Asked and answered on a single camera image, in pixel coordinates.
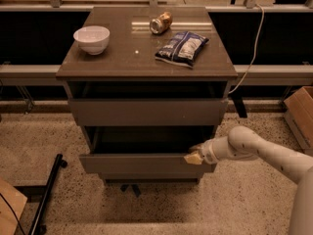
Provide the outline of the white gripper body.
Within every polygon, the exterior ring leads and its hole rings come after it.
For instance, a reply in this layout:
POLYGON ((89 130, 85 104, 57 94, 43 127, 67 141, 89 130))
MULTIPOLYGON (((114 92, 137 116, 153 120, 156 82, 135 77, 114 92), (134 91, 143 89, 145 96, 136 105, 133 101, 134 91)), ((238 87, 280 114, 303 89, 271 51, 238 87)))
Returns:
POLYGON ((213 143, 213 139, 207 140, 201 144, 200 148, 203 160, 209 165, 214 165, 218 163, 218 159, 213 150, 213 143))

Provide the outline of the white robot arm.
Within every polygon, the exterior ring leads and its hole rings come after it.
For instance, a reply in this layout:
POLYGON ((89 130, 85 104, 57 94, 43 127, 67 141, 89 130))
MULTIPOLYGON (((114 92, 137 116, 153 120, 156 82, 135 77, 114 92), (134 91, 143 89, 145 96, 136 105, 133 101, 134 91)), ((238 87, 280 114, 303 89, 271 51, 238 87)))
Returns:
POLYGON ((226 136, 190 148, 187 164, 218 164, 223 160, 260 158, 297 185, 289 235, 313 235, 313 158, 267 141, 245 126, 232 128, 226 136))

